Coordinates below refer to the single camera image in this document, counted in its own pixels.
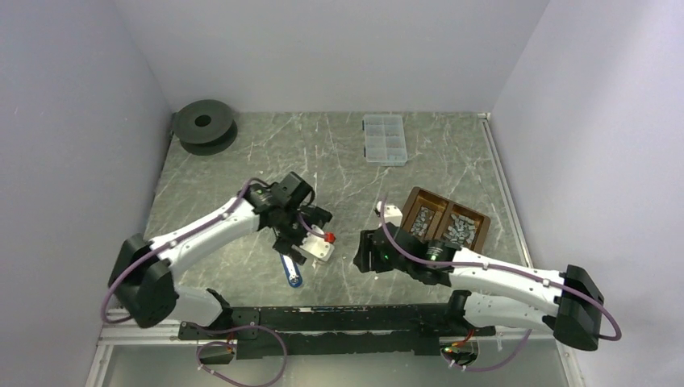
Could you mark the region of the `blue stapler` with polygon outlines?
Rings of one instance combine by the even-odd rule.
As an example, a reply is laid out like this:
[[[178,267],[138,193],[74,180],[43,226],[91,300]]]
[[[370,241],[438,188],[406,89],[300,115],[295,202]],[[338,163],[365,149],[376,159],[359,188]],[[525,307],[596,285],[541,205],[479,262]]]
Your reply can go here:
[[[303,279],[298,265],[289,256],[281,254],[280,259],[284,268],[288,285],[292,288],[300,287],[303,283]]]

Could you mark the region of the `brown staple tray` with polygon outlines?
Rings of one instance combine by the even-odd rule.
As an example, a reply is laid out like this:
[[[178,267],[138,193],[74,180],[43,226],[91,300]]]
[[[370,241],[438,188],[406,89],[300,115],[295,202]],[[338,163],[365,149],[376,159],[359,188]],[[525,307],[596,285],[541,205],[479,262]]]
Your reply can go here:
[[[401,228],[422,241],[440,239],[482,252],[490,218],[415,186],[402,209]]]

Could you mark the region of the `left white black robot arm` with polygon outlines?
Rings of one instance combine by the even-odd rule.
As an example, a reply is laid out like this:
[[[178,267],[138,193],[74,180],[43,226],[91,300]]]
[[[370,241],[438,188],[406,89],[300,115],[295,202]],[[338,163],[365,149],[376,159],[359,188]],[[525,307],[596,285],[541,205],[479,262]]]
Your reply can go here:
[[[116,299],[128,312],[120,323],[132,320],[150,328],[173,319],[213,339],[224,337],[235,326],[230,303],[213,289],[179,285],[179,277],[220,248],[265,228],[276,236],[273,250],[295,266],[329,260],[335,236],[324,228],[333,215],[314,200],[314,188],[295,172],[274,183],[252,177],[226,203],[184,227],[151,239],[127,238],[107,283],[102,321],[114,322],[107,311]]]

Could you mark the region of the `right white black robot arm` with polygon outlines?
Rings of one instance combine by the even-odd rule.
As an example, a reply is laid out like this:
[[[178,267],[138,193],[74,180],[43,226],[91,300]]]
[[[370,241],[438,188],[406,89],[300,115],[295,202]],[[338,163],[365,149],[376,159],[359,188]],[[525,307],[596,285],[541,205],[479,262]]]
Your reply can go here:
[[[514,327],[549,333],[585,352],[597,350],[604,338],[604,297],[580,266],[525,268],[457,243],[421,241],[391,223],[361,231],[353,263],[362,273],[397,270],[425,285],[450,288],[444,323],[455,335]]]

